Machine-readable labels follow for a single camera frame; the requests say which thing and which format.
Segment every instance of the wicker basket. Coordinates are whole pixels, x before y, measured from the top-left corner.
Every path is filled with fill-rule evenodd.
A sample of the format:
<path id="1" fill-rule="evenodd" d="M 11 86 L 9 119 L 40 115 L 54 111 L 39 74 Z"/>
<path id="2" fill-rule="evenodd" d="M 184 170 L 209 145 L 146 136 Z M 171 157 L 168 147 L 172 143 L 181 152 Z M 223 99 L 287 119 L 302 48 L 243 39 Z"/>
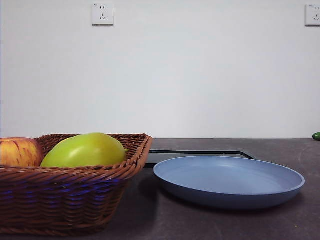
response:
<path id="1" fill-rule="evenodd" d="M 46 155 L 73 136 L 51 134 L 36 140 Z M 0 166 L 0 233 L 78 236 L 103 230 L 128 180 L 144 167 L 152 143 L 146 134 L 110 136 L 129 149 L 126 161 L 76 168 Z"/>

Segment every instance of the basket rim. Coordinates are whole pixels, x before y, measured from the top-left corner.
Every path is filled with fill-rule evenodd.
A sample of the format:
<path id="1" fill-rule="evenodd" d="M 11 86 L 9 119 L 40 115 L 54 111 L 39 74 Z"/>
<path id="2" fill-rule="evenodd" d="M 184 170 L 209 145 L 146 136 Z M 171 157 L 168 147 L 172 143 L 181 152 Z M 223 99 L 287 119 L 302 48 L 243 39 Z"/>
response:
<path id="1" fill-rule="evenodd" d="M 77 136 L 79 134 L 47 134 L 43 135 L 37 138 L 34 138 L 35 140 L 38 140 L 43 137 L 53 137 L 53 136 Z M 145 153 L 147 152 L 147 155 L 149 153 L 149 150 L 151 148 L 152 140 L 153 138 L 145 133 L 138 133 L 138 134 L 108 134 L 109 136 L 124 136 L 127 138 L 132 137 L 143 137 L 143 142 L 140 144 L 140 146 L 136 149 L 134 155 L 122 162 L 116 163 L 116 164 L 110 164 L 110 165 L 89 165 L 89 166 L 77 166 L 77 167 L 23 167 L 23 166 L 9 166 L 9 165 L 1 165 L 0 164 L 0 173 L 1 172 L 17 172 L 17 173 L 31 173 L 31 174 L 52 174 L 52 175 L 58 175 L 58 174 L 104 174 L 105 172 L 108 172 L 108 179 L 112 179 L 112 176 L 116 176 L 117 174 L 121 172 L 128 172 L 128 175 L 132 175 L 130 173 L 132 172 L 138 172 L 135 171 L 136 168 L 141 167 L 143 168 L 146 164 L 147 158 Z M 136 163 L 131 162 L 130 160 L 133 158 L 137 158 Z"/>

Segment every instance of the green fruit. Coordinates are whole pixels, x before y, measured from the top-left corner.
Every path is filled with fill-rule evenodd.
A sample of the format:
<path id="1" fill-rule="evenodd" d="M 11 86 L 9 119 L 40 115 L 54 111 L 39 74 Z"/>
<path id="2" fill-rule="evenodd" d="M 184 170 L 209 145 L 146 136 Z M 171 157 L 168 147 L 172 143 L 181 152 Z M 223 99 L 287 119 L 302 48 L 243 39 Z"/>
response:
<path id="1" fill-rule="evenodd" d="M 45 156 L 41 167 L 107 166 L 125 159 L 126 149 L 121 142 L 107 134 L 94 132 L 59 142 Z"/>
<path id="2" fill-rule="evenodd" d="M 312 135 L 312 138 L 313 138 L 314 140 L 320 141 L 320 132 L 317 132 L 317 133 L 313 134 L 313 135 Z"/>

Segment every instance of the wall outlet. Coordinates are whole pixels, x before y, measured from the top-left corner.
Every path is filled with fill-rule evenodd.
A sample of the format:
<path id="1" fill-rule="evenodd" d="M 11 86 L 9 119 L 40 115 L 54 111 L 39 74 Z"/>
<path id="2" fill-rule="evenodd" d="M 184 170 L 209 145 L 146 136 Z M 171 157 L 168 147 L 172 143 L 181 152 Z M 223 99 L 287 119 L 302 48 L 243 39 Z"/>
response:
<path id="1" fill-rule="evenodd" d="M 320 27 L 320 4 L 305 5 L 305 25 Z"/>
<path id="2" fill-rule="evenodd" d="M 91 7 L 93 26 L 114 25 L 114 5 L 112 3 L 93 3 Z"/>

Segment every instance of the dark gray countertop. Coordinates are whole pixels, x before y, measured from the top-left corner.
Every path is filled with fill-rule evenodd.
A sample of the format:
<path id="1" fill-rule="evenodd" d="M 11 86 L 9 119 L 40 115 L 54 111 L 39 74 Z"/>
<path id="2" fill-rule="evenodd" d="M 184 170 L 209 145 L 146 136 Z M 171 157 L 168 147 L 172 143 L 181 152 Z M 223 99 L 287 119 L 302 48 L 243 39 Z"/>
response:
<path id="1" fill-rule="evenodd" d="M 198 206 L 162 190 L 152 169 L 130 182 L 102 232 L 80 240 L 317 240 L 320 239 L 320 141 L 313 139 L 154 139 L 152 149 L 243 151 L 257 160 L 291 168 L 305 177 L 289 202 L 262 210 L 231 211 Z M 0 235 L 1 240 L 60 237 Z"/>

